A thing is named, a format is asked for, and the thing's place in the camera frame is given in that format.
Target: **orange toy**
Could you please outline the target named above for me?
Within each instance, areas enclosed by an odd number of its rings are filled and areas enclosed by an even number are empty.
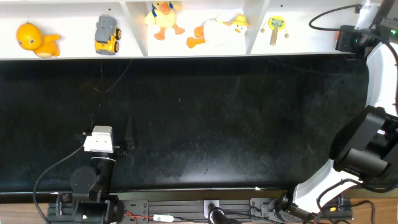
[[[39,28],[31,23],[21,25],[17,30],[20,47],[25,50],[33,50],[33,53],[41,58],[60,55],[60,50],[55,42],[59,38],[58,34],[44,35]]]

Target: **yellow toy truck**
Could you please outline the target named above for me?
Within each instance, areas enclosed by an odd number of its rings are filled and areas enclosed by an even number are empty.
[[[119,43],[122,37],[121,30],[116,26],[116,19],[111,16],[100,16],[96,24],[95,52],[101,55],[114,55],[119,51]]]

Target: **duck's yellow hat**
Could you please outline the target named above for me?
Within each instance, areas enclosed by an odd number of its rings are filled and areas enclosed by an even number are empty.
[[[235,20],[231,23],[239,25],[239,26],[249,26],[248,22],[246,22],[246,16],[239,14],[236,16]]]

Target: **plush toy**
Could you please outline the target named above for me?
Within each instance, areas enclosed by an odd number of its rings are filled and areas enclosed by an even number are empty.
[[[55,42],[59,38],[58,34],[44,35],[39,28],[31,23],[26,23],[17,30],[20,47],[25,50],[33,50],[33,53],[41,58],[60,55],[60,50]]]
[[[211,45],[226,44],[232,35],[243,35],[248,30],[249,24],[246,22],[246,16],[239,14],[232,22],[223,22],[219,17],[217,19],[207,20],[203,26],[195,28],[195,37],[187,39],[189,48],[202,43]]]
[[[158,40],[165,39],[165,31],[167,28],[173,27],[175,34],[183,34],[185,29],[178,27],[175,21],[177,16],[175,15],[174,9],[177,11],[182,10],[182,6],[177,2],[152,2],[152,10],[145,18],[145,23],[149,26],[157,24],[160,27],[159,33],[155,34],[154,37]]]

